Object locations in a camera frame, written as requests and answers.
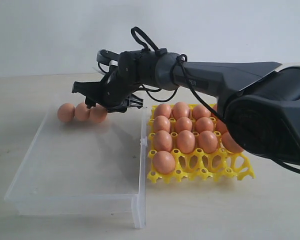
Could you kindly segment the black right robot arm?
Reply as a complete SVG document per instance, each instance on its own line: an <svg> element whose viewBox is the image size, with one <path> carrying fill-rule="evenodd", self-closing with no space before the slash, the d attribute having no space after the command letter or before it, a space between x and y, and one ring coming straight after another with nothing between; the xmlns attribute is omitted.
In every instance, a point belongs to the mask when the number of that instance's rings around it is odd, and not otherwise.
<svg viewBox="0 0 300 240"><path fill-rule="evenodd" d="M97 59L117 66L100 81L74 82L72 92L85 96L88 106L123 113L141 85L188 88L216 98L217 116L244 150L300 166L300 66L191 62L164 48L120 54L101 50Z"/></svg>

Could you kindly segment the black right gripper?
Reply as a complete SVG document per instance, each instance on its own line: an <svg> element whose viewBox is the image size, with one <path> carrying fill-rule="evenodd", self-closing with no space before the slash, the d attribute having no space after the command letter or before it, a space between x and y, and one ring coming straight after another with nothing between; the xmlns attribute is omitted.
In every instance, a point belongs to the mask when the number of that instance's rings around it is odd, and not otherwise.
<svg viewBox="0 0 300 240"><path fill-rule="evenodd" d="M124 79L119 73L113 72L105 75L101 81L75 81L71 92L85 96L87 108L95 107L98 103L109 113L125 113L128 108L143 107L144 100L134 94L140 86L140 83Z"/></svg>

